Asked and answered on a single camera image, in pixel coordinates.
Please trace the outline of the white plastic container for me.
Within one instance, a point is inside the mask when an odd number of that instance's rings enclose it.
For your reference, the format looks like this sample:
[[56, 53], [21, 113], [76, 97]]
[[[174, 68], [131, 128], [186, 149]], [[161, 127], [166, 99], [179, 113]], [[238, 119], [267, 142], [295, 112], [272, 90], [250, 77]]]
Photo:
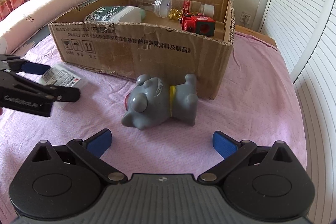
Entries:
[[140, 8], [135, 6], [102, 6], [84, 20], [95, 23], [141, 23]]

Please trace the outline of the red toy train block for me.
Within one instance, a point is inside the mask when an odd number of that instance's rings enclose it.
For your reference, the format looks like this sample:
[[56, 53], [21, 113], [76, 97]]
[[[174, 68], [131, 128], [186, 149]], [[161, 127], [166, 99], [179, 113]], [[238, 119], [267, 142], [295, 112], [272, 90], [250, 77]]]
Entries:
[[192, 15], [188, 13], [180, 19], [180, 24], [183, 31], [208, 37], [212, 37], [215, 34], [216, 22], [212, 18], [202, 14]]

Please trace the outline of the pink card case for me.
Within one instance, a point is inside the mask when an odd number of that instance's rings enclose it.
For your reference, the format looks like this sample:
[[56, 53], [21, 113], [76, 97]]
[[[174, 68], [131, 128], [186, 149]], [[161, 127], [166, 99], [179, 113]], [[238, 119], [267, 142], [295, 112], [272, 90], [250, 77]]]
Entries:
[[61, 64], [56, 64], [46, 71], [39, 79], [42, 85], [63, 86], [82, 89], [88, 80], [78, 73], [74, 73]]

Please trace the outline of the brown cardboard box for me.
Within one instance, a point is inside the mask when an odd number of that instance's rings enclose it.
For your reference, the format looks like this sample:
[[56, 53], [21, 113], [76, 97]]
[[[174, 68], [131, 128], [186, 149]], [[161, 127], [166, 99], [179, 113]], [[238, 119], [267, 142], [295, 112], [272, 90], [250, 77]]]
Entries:
[[217, 96], [234, 44], [232, 0], [189, 0], [214, 7], [215, 33], [184, 31], [178, 22], [147, 12], [141, 23], [93, 23], [86, 16], [102, 6], [129, 0], [91, 0], [56, 18], [49, 29], [64, 62], [123, 79], [148, 74], [170, 85], [188, 73], [197, 77], [197, 94]]

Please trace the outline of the grey mouse figurine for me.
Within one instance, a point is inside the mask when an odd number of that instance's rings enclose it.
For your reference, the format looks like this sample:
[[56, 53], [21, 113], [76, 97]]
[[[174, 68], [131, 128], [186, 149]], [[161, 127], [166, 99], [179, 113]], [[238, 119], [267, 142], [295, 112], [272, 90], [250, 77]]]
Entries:
[[126, 113], [121, 123], [145, 130], [175, 118], [193, 126], [197, 107], [196, 75], [185, 75], [185, 82], [176, 86], [170, 86], [158, 77], [140, 75], [135, 88], [125, 98]]

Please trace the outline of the fish oil capsule bottle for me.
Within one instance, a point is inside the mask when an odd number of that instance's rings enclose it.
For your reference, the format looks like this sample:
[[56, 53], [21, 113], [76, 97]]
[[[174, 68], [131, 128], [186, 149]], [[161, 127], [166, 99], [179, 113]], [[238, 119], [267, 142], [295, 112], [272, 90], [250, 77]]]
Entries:
[[214, 18], [214, 6], [208, 4], [202, 4], [198, 1], [190, 0], [172, 0], [171, 10], [168, 14], [170, 20], [180, 20], [187, 14], [191, 15], [203, 15], [210, 18]]

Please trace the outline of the white louvered closet door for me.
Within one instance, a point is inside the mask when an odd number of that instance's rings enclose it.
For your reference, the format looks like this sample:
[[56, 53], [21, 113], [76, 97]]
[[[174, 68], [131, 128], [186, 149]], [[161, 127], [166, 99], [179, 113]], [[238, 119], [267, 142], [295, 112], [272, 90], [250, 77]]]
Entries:
[[335, 0], [268, 0], [259, 30], [275, 39], [301, 107], [314, 223], [335, 220]]

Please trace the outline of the white wall socket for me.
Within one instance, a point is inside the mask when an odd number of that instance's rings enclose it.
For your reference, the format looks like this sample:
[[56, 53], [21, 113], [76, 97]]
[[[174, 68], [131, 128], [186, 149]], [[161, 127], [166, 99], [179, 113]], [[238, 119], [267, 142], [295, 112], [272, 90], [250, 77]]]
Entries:
[[251, 20], [251, 14], [248, 14], [246, 12], [242, 12], [241, 16], [240, 16], [240, 22], [246, 26], [249, 25]]

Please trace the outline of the mint green earbud case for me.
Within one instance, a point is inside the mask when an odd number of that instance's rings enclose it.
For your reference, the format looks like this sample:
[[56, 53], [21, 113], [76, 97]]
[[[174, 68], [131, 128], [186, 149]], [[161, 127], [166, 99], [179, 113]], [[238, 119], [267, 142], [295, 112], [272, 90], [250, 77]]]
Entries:
[[146, 17], [146, 11], [144, 9], [139, 9], [141, 14], [141, 20], [144, 20]]

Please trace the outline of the clear plastic jar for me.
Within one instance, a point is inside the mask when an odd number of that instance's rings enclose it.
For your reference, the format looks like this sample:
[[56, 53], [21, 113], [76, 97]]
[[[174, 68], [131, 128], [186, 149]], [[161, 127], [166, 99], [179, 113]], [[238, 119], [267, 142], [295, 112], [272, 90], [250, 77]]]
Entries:
[[157, 17], [166, 18], [171, 11], [172, 0], [129, 0], [129, 5], [153, 12]]

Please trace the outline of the pink towel mat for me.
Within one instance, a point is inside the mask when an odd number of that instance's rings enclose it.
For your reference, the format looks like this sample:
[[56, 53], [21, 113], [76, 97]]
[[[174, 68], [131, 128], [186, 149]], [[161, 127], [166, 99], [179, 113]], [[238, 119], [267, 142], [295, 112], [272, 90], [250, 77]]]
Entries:
[[275, 47], [236, 33], [234, 48], [214, 100], [200, 100], [194, 126], [180, 121], [139, 131], [125, 127], [124, 99], [134, 83], [71, 67], [85, 78], [81, 98], [49, 118], [10, 109], [1, 115], [1, 222], [16, 213], [9, 200], [9, 184], [40, 140], [64, 145], [86, 139], [101, 129], [113, 135], [102, 159], [127, 176], [133, 173], [192, 173], [195, 176], [221, 161], [212, 136], [220, 130], [236, 140], [249, 139], [269, 146], [288, 143], [306, 164], [305, 134], [298, 99], [284, 60]]

